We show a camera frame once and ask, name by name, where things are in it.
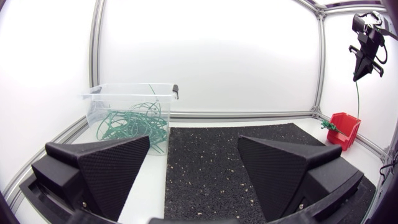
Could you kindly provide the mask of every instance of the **green wire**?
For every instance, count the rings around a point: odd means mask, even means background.
[[[356,94],[358,96],[358,115],[356,116],[356,119],[359,120],[359,90],[358,90],[358,83],[355,82],[356,85]]]
[[[98,140],[145,135],[149,136],[150,146],[156,152],[164,153],[158,144],[167,140],[167,121],[162,118],[160,103],[140,103],[131,106],[129,111],[108,110],[107,116],[100,122],[96,132]]]

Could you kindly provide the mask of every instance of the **metal frame post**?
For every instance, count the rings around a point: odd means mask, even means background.
[[[98,72],[99,65],[99,52],[100,52],[100,31],[102,14],[104,10],[105,0],[96,0],[93,22],[91,23],[91,34],[90,34],[90,50],[88,56],[88,69],[89,69],[89,83],[90,88],[100,84],[100,76]]]
[[[315,94],[315,101],[311,108],[311,111],[316,113],[322,113],[320,108],[322,90],[323,90],[323,80],[325,77],[325,58],[326,58],[326,44],[325,44],[325,18],[326,15],[323,12],[315,13],[318,19],[319,26],[319,41],[320,41],[320,64],[319,64],[319,76],[318,76],[318,85],[317,92]]]

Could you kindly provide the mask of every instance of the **speckled rubber mat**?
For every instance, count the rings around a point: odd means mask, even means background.
[[[266,222],[237,149],[241,134],[323,145],[292,123],[237,128],[171,128],[165,192],[166,219],[238,218],[240,223]]]

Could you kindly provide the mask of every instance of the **white backdrop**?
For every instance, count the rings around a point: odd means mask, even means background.
[[[172,111],[308,111],[319,66],[314,13],[283,1],[107,1],[101,83],[176,83]]]
[[[321,110],[331,116],[346,112],[357,116],[356,87],[353,82],[356,57],[348,50],[349,45],[360,48],[358,35],[352,31],[354,14],[328,16],[325,20],[326,67]],[[398,42],[385,37],[388,61],[381,65],[384,75],[376,71],[358,80],[360,111],[362,120],[359,133],[378,146],[390,144],[398,117]],[[383,48],[378,57],[384,60]]]
[[[95,0],[6,1],[0,12],[0,190],[81,118]]]

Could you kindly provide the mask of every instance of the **hanging green wire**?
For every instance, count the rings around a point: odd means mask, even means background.
[[[159,154],[164,151],[158,143],[167,140],[167,121],[162,118],[160,103],[140,103],[128,111],[108,110],[100,122],[96,137],[98,140],[113,140],[149,136],[150,145]]]
[[[358,96],[358,115],[356,116],[357,121],[359,121],[359,90],[358,90],[358,83],[355,82],[356,85],[356,95]]]

